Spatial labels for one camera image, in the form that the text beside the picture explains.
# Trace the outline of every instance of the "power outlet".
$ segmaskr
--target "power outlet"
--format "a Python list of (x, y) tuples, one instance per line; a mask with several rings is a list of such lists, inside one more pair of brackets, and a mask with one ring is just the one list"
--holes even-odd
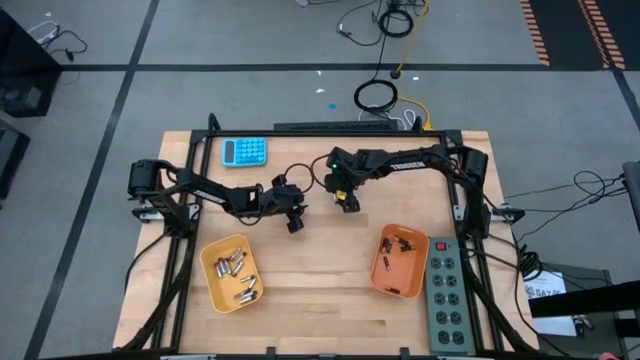
[(471, 326), (457, 239), (431, 238), (424, 282), (431, 354), (470, 354)]

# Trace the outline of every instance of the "calculator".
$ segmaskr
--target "calculator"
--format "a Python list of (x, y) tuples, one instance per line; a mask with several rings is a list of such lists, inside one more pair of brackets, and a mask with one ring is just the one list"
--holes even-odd
[(225, 139), (222, 144), (224, 166), (260, 166), (266, 162), (267, 141), (264, 138)]

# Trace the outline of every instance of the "yellow cable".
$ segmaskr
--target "yellow cable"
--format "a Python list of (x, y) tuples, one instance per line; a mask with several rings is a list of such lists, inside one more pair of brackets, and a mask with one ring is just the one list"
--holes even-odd
[(402, 67), (404, 66), (405, 61), (407, 61), (407, 57), (409, 56), (409, 53), (411, 52), (411, 48), (413, 48), (413, 43), (416, 40), (416, 36), (418, 34), (418, 29), (420, 28), (420, 24), (422, 23), (422, 19), (424, 18), (424, 15), (427, 13), (427, 10), (429, 9), (429, 4), (431, 4), (431, 0), (424, 0), (424, 6), (422, 7), (422, 11), (420, 12), (420, 17), (418, 17), (418, 20), (416, 20), (416, 26), (414, 26), (413, 30), (411, 30), (411, 36), (409, 37), (409, 45), (407, 46), (407, 51), (404, 52), (404, 55), (402, 56), (402, 61), (400, 62), (400, 65), (398, 65), (398, 68), (396, 69), (396, 73), (400, 73), (400, 70), (402, 70)]
[(431, 130), (431, 113), (429, 113), (429, 109), (427, 109), (426, 106), (424, 106), (423, 103), (419, 102), (418, 100), (413, 100), (413, 99), (409, 99), (403, 96), (399, 96), (398, 99), (400, 99), (401, 101), (405, 101), (408, 103), (412, 103), (415, 105), (418, 105), (422, 110), (424, 110), (424, 114), (426, 116), (425, 120), (424, 120), (424, 127), (422, 128), (423, 130)]

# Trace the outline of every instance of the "wooden board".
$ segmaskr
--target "wooden board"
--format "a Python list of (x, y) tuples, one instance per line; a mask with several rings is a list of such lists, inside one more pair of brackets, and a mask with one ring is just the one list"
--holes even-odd
[[(485, 193), (500, 204), (503, 195), (487, 133), (463, 134), (465, 145), (489, 155)], [(189, 132), (165, 133), (159, 158), (184, 166), (189, 136)], [(268, 188), (271, 179), (290, 164), (310, 164), (333, 146), (347, 151), (397, 151), (434, 143), (424, 138), (269, 138), (266, 166), (228, 169), (220, 164), (222, 139), (216, 139), (207, 176), (228, 187), (259, 182)], [(327, 171), (320, 161), (316, 166), (319, 178)], [(288, 180), (305, 188), (310, 175), (298, 167), (290, 171)], [(367, 182), (356, 195), (362, 211), (345, 215), (330, 194), (314, 186), (305, 199), (310, 205), (303, 215), (305, 228), (293, 235), (287, 232), (284, 216), (264, 218), (258, 225), (247, 227), (217, 205), (206, 203), (180, 351), (262, 354), (265, 347), (275, 346), (278, 353), (398, 354), (400, 347), (409, 347), (411, 354), (429, 354), (423, 294), (411, 300), (386, 296), (370, 286), (368, 277), (380, 231), (386, 224), (402, 224), (431, 237), (454, 236), (445, 178), (434, 170), (399, 172)], [(137, 251), (161, 232), (159, 223), (143, 225)], [(255, 304), (219, 314), (211, 306), (199, 252), (207, 244), (236, 233), (249, 239), (266, 289)], [(506, 224), (493, 223), (491, 233), (512, 240)], [(130, 340), (157, 304), (169, 242), (161, 242), (133, 270), (114, 346)], [(516, 261), (513, 248), (498, 241), (485, 240), (485, 250), (506, 261)], [(498, 306), (522, 337), (537, 348), (535, 334), (516, 310), (515, 271), (491, 259), (488, 263)], [(519, 281), (520, 307), (525, 319), (531, 321), (522, 278)], [(486, 311), (479, 300), (478, 304), (485, 346), (492, 348)], [(165, 344), (173, 316), (171, 309)]]

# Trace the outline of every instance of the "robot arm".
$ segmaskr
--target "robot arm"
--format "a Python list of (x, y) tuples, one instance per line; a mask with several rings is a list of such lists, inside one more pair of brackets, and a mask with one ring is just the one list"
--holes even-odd
[[(449, 158), (458, 156), (458, 163)], [(351, 154), (335, 147), (327, 157), (331, 173), (325, 176), (327, 192), (335, 194), (343, 211), (358, 212), (360, 203), (354, 191), (366, 180), (380, 179), (396, 171), (435, 169), (462, 186), (467, 195), (464, 218), (459, 222), (458, 234), (484, 239), (488, 236), (489, 209), (484, 204), (482, 187), (488, 157), (481, 151), (465, 146), (428, 148), (389, 153), (384, 150), (358, 150)]]
[[(174, 185), (165, 188), (161, 173), (165, 171)], [(300, 216), (306, 205), (304, 195), (296, 185), (287, 184), (284, 175), (272, 180), (272, 188), (264, 192), (262, 185), (228, 188), (191, 172), (177, 168), (162, 160), (140, 160), (131, 165), (128, 193), (134, 199), (148, 202), (165, 220), (165, 227), (172, 235), (185, 235), (180, 231), (190, 229), (191, 214), (188, 206), (180, 206), (173, 194), (187, 192), (216, 203), (236, 218), (257, 218), (284, 214), (289, 219), (287, 227), (294, 233), (303, 228)]]

